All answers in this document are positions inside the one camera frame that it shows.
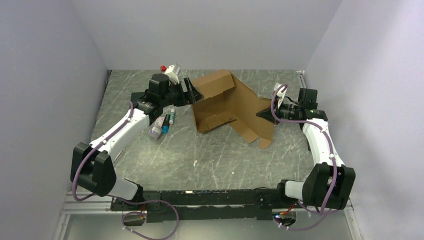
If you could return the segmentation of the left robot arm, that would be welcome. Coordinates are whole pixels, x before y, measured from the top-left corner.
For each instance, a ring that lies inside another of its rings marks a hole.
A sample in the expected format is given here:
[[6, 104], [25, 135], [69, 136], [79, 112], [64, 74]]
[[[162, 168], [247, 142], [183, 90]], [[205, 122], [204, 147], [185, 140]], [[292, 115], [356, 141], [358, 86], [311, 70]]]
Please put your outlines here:
[[193, 105], [203, 99], [188, 77], [179, 81], [169, 73], [155, 73], [143, 92], [131, 93], [127, 113], [112, 128], [91, 143], [78, 143], [72, 152], [70, 180], [72, 196], [81, 202], [77, 188], [88, 190], [88, 198], [112, 196], [131, 210], [144, 203], [141, 185], [117, 176], [114, 160], [144, 129], [150, 127], [168, 106]]

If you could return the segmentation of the brown cardboard box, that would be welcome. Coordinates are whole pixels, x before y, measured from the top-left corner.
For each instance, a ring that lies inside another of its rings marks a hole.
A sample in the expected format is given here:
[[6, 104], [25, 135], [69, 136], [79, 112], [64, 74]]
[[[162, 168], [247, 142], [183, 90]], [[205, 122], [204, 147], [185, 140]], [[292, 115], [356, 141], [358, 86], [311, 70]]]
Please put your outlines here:
[[208, 133], [229, 124], [247, 143], [259, 140], [266, 149], [274, 137], [274, 123], [256, 114], [271, 105], [271, 99], [259, 97], [232, 72], [221, 69], [192, 81], [203, 98], [191, 106], [199, 133]]

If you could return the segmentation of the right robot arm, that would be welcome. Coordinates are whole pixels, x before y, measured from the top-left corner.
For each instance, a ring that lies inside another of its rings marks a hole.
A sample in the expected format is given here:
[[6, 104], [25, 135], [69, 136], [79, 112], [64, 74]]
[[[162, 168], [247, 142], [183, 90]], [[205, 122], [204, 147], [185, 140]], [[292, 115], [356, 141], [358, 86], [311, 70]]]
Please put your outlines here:
[[337, 153], [332, 141], [326, 113], [318, 109], [316, 89], [300, 88], [298, 99], [287, 99], [286, 84], [277, 83], [270, 107], [257, 112], [257, 116], [275, 125], [296, 123], [307, 139], [312, 154], [313, 168], [302, 181], [282, 180], [275, 194], [276, 203], [287, 208], [293, 202], [318, 208], [320, 214], [331, 209], [343, 210], [348, 202], [356, 173], [347, 167]]

